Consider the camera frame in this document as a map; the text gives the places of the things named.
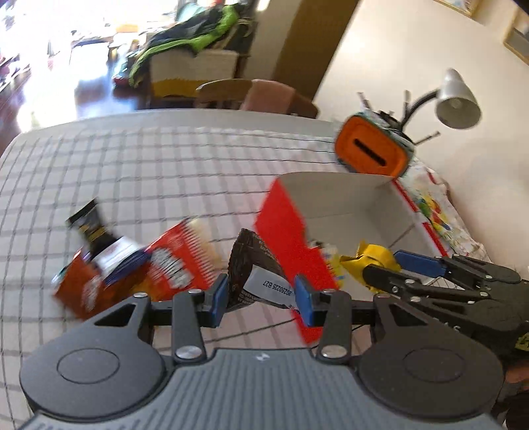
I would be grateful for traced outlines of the yellow pillow snack packet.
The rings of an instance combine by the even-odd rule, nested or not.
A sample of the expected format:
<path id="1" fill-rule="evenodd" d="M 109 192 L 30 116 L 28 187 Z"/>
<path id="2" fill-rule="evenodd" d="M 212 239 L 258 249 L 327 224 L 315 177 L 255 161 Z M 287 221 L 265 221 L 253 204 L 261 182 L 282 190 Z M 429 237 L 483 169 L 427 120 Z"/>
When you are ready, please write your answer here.
<path id="1" fill-rule="evenodd" d="M 368 288 L 373 294 L 381 293 L 381 290 L 370 286 L 363 278 L 363 270 L 369 265 L 375 265 L 393 272 L 400 272 L 401 266 L 397 263 L 392 252 L 378 244 L 368 244 L 361 241 L 354 256 L 341 255 L 339 257 L 341 266 L 361 285 Z"/>

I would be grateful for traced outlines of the red crispy noodle snack bag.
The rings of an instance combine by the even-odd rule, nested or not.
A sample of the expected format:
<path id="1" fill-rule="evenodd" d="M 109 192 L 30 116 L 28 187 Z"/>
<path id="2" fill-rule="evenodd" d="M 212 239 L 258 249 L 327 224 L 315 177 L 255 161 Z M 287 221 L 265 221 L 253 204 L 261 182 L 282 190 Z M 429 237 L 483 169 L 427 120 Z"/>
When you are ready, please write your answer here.
<path id="1" fill-rule="evenodd" d="M 146 249 L 146 272 L 132 292 L 165 301 L 189 289 L 207 290 L 216 278 L 217 256 L 198 219 L 185 219 L 168 229 Z"/>

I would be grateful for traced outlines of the dark brown striped snack packet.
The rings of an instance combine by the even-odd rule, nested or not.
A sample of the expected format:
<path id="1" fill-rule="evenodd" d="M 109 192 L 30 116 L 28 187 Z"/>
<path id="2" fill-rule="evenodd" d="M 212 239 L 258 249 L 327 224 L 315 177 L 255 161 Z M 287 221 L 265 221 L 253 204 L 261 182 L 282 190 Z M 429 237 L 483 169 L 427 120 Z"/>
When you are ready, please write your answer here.
<path id="1" fill-rule="evenodd" d="M 296 309 L 294 288 L 281 264 L 256 232 L 241 229 L 229 256 L 231 312 L 260 302 L 280 309 Z"/>

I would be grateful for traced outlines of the brown Oreo snack bag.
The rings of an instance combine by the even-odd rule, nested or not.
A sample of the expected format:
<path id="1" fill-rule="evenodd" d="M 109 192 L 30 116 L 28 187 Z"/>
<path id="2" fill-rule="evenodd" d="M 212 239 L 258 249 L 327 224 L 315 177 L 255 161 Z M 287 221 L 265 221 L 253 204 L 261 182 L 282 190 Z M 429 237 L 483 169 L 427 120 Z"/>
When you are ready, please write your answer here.
<path id="1" fill-rule="evenodd" d="M 111 285 L 105 283 L 100 271 L 83 259 L 79 250 L 68 265 L 54 296 L 78 318 L 87 320 L 116 305 L 132 294 L 135 285 L 146 273 L 143 264 Z"/>

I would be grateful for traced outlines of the yellow minion snack pouch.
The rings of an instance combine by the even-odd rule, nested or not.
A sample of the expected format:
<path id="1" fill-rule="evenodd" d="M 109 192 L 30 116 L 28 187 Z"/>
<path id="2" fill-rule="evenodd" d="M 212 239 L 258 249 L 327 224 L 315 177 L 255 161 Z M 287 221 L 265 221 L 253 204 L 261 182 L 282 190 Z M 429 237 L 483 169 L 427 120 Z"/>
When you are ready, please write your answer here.
<path id="1" fill-rule="evenodd" d="M 320 256 L 325 262 L 326 268 L 330 272 L 335 285 L 338 289 L 341 289 L 344 286 L 345 273 L 344 268 L 340 262 L 340 253 L 338 249 L 333 244 L 328 244 L 325 242 L 313 240 L 309 243 L 311 248 L 317 249 L 320 253 Z"/>

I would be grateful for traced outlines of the colourful patterned cloth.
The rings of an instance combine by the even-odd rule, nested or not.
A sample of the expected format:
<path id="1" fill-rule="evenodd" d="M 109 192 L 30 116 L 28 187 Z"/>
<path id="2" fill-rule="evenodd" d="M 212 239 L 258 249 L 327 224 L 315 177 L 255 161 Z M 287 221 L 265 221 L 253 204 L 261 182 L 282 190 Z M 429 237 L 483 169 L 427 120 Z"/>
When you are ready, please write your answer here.
<path id="1" fill-rule="evenodd" d="M 484 245 L 471 237 L 437 172 L 414 158 L 399 182 L 453 252 L 490 263 Z"/>

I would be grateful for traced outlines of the white navy snack packet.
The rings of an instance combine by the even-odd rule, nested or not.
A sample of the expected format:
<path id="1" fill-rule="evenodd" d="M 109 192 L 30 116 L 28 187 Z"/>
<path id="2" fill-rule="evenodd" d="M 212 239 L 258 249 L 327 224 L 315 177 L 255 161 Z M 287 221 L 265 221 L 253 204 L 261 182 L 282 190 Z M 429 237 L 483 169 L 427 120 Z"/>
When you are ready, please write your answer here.
<path id="1" fill-rule="evenodd" d="M 132 239 L 122 236 L 92 258 L 103 282 L 110 286 L 151 259 L 151 253 Z"/>

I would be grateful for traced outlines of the red cardboard box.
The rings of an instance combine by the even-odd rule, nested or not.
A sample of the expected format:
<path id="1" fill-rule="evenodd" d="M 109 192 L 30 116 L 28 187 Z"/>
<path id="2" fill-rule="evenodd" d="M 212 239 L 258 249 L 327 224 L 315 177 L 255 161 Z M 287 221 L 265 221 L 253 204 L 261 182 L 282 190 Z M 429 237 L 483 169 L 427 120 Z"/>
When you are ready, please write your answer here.
<path id="1" fill-rule="evenodd" d="M 297 172 L 272 182 L 255 229 L 288 280 L 304 275 L 316 289 L 337 285 L 312 242 L 353 256 L 360 242 L 430 257 L 451 249 L 437 235 L 403 187 L 389 177 Z"/>

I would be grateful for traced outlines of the black snack packet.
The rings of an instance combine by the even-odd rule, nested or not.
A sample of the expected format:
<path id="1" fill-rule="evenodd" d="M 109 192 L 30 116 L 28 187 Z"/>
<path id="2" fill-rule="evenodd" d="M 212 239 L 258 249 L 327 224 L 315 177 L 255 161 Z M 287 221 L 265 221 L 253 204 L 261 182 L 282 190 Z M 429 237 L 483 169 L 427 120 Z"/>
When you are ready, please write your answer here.
<path id="1" fill-rule="evenodd" d="M 71 229 L 78 229 L 85 244 L 88 245 L 92 258 L 116 243 L 118 237 L 107 228 L 101 218 L 98 201 L 92 199 L 75 214 L 70 216 L 66 224 Z"/>

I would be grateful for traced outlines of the orange tissue box holder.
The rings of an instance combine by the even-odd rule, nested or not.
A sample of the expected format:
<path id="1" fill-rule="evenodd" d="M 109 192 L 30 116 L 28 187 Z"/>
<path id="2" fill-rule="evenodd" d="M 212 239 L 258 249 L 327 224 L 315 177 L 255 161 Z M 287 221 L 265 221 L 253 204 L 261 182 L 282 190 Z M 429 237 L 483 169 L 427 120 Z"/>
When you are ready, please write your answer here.
<path id="1" fill-rule="evenodd" d="M 415 145 L 394 117 L 364 110 L 342 125 L 335 139 L 335 154 L 351 172 L 397 178 L 408 169 Z"/>

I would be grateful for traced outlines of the grey desk lamp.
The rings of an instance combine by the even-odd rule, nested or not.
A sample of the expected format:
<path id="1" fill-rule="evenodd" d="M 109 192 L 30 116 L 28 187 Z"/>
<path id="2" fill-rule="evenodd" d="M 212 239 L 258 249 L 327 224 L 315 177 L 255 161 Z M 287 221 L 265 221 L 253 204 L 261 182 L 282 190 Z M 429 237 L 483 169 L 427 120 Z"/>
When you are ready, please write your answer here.
<path id="1" fill-rule="evenodd" d="M 441 123 L 451 129 L 466 130 L 479 124 L 481 108 L 463 77 L 456 69 L 448 68 L 441 85 L 407 107 L 400 121 L 403 131 L 415 112 L 423 105 L 435 101 L 435 115 Z"/>

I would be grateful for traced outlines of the brown wooden chair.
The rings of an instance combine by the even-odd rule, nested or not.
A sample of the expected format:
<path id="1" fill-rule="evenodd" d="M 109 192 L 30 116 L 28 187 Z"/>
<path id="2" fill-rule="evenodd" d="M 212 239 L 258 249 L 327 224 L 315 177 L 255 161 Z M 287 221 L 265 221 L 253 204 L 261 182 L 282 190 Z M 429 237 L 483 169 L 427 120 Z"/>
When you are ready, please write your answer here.
<path id="1" fill-rule="evenodd" d="M 196 89 L 194 107 L 238 110 L 251 87 L 252 81 L 245 79 L 206 82 Z"/>

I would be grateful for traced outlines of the beige sofa with clothes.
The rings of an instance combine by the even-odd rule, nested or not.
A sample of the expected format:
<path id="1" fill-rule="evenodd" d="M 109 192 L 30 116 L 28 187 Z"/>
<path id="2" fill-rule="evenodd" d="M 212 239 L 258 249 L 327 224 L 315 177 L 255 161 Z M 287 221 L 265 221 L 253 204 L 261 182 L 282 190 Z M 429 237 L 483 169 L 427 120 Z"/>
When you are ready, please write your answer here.
<path id="1" fill-rule="evenodd" d="M 129 52 L 117 87 L 144 88 L 153 99 L 193 99 L 209 81 L 242 75 L 257 31 L 253 1 L 220 2 L 157 31 Z"/>

